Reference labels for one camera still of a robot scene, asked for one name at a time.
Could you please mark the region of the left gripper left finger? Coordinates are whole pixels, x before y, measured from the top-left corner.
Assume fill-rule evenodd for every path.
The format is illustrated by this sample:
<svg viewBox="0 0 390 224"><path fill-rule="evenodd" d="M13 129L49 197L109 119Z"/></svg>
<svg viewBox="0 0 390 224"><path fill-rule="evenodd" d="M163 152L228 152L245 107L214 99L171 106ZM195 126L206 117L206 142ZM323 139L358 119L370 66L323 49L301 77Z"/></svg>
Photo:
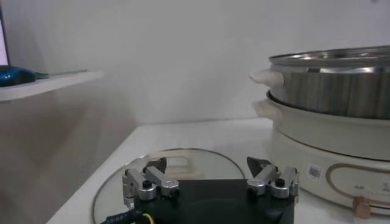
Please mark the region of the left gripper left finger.
<svg viewBox="0 0 390 224"><path fill-rule="evenodd" d="M160 194L175 200L180 195L179 181L166 176L167 158L156 158L147 162L141 171L126 169L122 174L123 202L131 207L134 198L152 201Z"/></svg>

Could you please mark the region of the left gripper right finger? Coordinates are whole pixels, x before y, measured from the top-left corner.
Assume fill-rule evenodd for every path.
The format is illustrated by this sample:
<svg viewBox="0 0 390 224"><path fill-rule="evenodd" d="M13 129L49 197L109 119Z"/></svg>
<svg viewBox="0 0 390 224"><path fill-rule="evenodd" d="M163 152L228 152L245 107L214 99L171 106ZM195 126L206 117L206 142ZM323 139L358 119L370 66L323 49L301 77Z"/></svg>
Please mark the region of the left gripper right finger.
<svg viewBox="0 0 390 224"><path fill-rule="evenodd" d="M251 197L257 198L270 193L278 199L292 197L298 203L300 181L295 167L286 167L280 171L266 159L248 156L246 161L252 174L252 178L246 181L247 193Z"/></svg>

